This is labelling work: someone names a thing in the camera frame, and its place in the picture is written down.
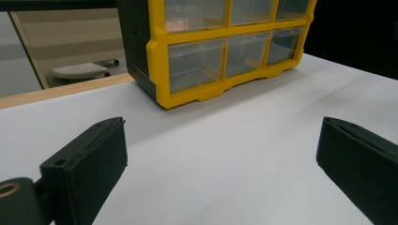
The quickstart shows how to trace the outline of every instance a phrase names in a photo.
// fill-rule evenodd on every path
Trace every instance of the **plastic drawer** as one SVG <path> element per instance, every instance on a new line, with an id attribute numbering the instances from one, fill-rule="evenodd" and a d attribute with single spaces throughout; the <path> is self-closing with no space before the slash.
<path id="1" fill-rule="evenodd" d="M 264 23 L 271 20 L 274 0 L 234 0 L 232 5 L 232 25 Z"/>
<path id="2" fill-rule="evenodd" d="M 277 21 L 293 20 L 304 18 L 310 0 L 280 0 Z"/>
<path id="3" fill-rule="evenodd" d="M 170 92 L 218 80 L 225 38 L 169 46 Z"/>
<path id="4" fill-rule="evenodd" d="M 232 77 L 261 67 L 270 32 L 228 38 L 226 77 Z"/>
<path id="5" fill-rule="evenodd" d="M 169 33 L 205 30 L 225 25 L 225 0 L 165 0 Z"/>
<path id="6" fill-rule="evenodd" d="M 274 30 L 269 46 L 267 66 L 292 59 L 302 28 Z"/>

